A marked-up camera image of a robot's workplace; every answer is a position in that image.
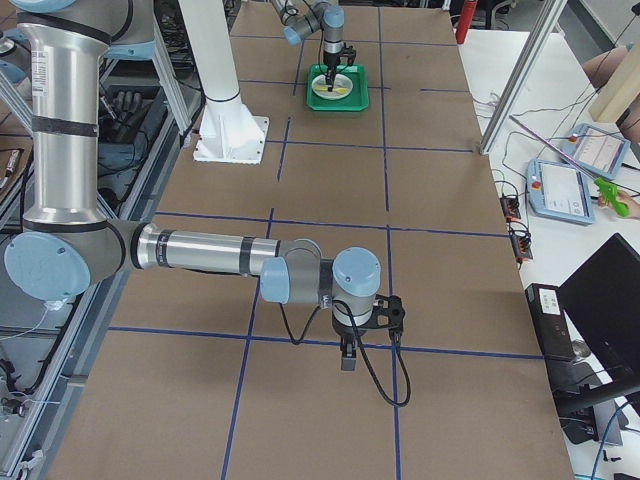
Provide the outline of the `yellow spoon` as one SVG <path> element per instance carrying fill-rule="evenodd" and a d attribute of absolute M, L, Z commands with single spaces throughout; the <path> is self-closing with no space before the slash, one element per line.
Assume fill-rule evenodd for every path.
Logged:
<path fill-rule="evenodd" d="M 312 87 L 312 90 L 321 97 L 328 96 L 330 98 L 346 96 L 351 92 L 347 87 L 334 87 L 332 91 L 328 91 L 326 85 L 315 85 Z"/>

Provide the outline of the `white plate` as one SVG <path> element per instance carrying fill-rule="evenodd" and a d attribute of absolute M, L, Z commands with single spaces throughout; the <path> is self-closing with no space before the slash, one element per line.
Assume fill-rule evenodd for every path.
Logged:
<path fill-rule="evenodd" d="M 311 92 L 324 100 L 334 101 L 346 98 L 352 90 L 352 80 L 342 74 L 337 74 L 332 83 L 329 83 L 323 74 L 317 75 L 311 82 Z"/>

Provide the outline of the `green plastic tray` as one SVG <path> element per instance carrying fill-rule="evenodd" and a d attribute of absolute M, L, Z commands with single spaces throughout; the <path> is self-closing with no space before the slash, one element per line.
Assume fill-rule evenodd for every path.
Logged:
<path fill-rule="evenodd" d="M 326 66 L 312 64 L 308 70 L 306 105 L 314 111 L 361 112 L 369 107 L 368 78 L 363 65 L 341 66 L 330 87 Z"/>

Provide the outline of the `red fire extinguisher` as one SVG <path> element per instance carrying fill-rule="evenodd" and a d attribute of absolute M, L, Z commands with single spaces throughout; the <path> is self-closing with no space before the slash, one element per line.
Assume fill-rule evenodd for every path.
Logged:
<path fill-rule="evenodd" d="M 455 31 L 456 43 L 458 45 L 462 45 L 465 43 L 468 30 L 473 21 L 476 7 L 477 0 L 465 0 L 462 5 L 459 21 L 457 23 Z"/>

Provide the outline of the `black desktop computer box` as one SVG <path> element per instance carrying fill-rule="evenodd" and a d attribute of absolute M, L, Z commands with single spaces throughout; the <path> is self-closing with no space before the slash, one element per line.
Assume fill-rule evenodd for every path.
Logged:
<path fill-rule="evenodd" d="M 525 296 L 543 356 L 548 360 L 572 362 L 575 353 L 558 288 L 532 283 L 525 289 Z"/>

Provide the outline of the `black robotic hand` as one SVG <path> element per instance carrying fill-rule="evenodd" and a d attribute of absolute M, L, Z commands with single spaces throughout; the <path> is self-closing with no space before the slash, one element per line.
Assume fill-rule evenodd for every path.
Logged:
<path fill-rule="evenodd" d="M 142 123 L 151 107 L 141 92 L 119 90 L 114 97 L 100 97 L 99 140 L 104 143 L 133 144 L 141 135 Z"/>

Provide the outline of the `orange black connector box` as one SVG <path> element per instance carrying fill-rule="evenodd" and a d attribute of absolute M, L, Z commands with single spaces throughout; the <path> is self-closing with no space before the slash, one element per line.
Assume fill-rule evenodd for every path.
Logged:
<path fill-rule="evenodd" d="M 502 195 L 500 197 L 500 205 L 506 221 L 520 220 L 520 202 L 518 196 Z"/>

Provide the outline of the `near teach pendant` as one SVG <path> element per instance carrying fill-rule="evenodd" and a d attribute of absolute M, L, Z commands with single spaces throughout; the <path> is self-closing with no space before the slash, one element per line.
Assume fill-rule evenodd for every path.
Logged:
<path fill-rule="evenodd" d="M 526 177 L 528 201 L 538 216 L 579 225 L 595 222 L 590 178 L 584 173 L 567 164 L 533 159 Z"/>

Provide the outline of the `teach pendant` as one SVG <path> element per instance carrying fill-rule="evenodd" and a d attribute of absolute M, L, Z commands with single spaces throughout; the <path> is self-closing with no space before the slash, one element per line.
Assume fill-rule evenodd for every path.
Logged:
<path fill-rule="evenodd" d="M 620 133 L 581 123 L 564 139 L 561 150 L 594 175 L 614 180 L 630 146 Z"/>
<path fill-rule="evenodd" d="M 579 225 L 595 222 L 590 178 L 584 173 L 567 164 L 533 159 L 526 177 L 528 201 L 538 216 Z"/>

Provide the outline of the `black computer monitor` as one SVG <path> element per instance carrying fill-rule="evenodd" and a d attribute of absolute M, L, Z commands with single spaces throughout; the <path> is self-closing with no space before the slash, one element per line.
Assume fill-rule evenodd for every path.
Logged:
<path fill-rule="evenodd" d="M 565 280 L 559 297 L 603 366 L 639 371 L 639 253 L 620 234 Z"/>

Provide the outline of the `far teach pendant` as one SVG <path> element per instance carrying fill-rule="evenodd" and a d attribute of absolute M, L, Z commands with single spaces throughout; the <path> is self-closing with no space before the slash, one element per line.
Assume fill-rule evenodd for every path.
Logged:
<path fill-rule="evenodd" d="M 614 180 L 630 146 L 620 133 L 581 123 L 564 139 L 561 150 L 594 175 Z"/>

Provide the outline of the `wooden block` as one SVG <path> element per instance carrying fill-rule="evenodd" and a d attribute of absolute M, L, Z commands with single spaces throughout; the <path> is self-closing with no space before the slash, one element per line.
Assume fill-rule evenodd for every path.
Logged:
<path fill-rule="evenodd" d="M 639 54 L 636 42 L 590 106 L 594 121 L 615 123 L 639 95 Z"/>

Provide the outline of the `green plastic grabber tool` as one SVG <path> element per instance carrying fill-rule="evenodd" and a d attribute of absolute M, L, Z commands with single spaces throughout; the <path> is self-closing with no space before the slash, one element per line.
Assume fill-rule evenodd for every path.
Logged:
<path fill-rule="evenodd" d="M 595 185 L 599 190 L 597 203 L 600 207 L 610 207 L 623 218 L 639 218 L 639 203 L 626 191 L 602 178 L 596 179 Z"/>

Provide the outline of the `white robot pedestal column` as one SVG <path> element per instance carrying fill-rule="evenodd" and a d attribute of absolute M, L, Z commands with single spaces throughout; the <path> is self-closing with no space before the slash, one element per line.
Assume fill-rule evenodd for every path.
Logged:
<path fill-rule="evenodd" d="M 256 165 L 261 162 L 269 119 L 243 103 L 221 1 L 179 2 L 206 104 L 194 159 Z"/>

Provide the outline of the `aluminium frame post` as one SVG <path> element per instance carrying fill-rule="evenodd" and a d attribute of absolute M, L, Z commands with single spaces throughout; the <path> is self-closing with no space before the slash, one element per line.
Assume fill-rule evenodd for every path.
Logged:
<path fill-rule="evenodd" d="M 511 113 L 525 82 L 553 31 L 567 0 L 546 0 L 516 61 L 497 107 L 479 145 L 479 153 L 488 155 Z"/>

